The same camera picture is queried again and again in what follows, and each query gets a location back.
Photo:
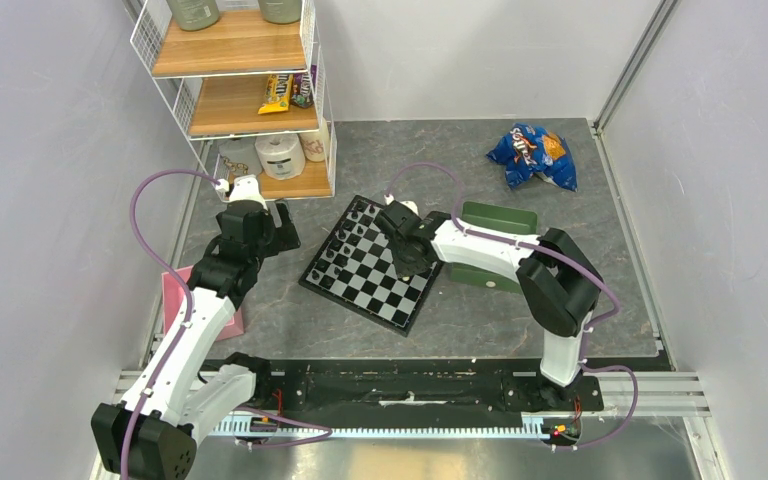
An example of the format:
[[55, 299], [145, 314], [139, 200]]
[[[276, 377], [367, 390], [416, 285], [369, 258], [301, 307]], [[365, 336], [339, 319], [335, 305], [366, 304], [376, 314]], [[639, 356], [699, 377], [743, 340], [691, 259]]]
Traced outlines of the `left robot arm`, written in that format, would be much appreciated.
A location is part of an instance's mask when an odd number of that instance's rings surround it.
[[285, 202], [271, 212], [256, 176], [214, 180], [229, 200], [219, 234], [187, 280], [166, 270], [184, 299], [170, 331], [135, 383], [115, 404], [100, 404], [91, 429], [102, 466], [123, 479], [184, 479], [198, 445], [235, 408], [267, 405], [274, 393], [266, 359], [232, 354], [215, 376], [192, 388], [214, 341], [256, 285], [265, 259], [299, 248]]

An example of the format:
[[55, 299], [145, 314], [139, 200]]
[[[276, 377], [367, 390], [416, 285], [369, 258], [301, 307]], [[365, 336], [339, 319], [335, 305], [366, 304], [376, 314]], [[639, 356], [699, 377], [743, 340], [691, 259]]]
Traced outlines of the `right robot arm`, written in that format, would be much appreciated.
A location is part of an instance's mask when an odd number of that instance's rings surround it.
[[374, 219], [400, 276], [433, 265], [462, 264], [518, 284], [533, 319], [544, 330], [537, 382], [539, 400], [561, 409], [578, 392], [584, 330], [605, 283], [564, 231], [515, 235], [478, 227], [448, 214], [420, 217], [407, 202], [390, 199]]

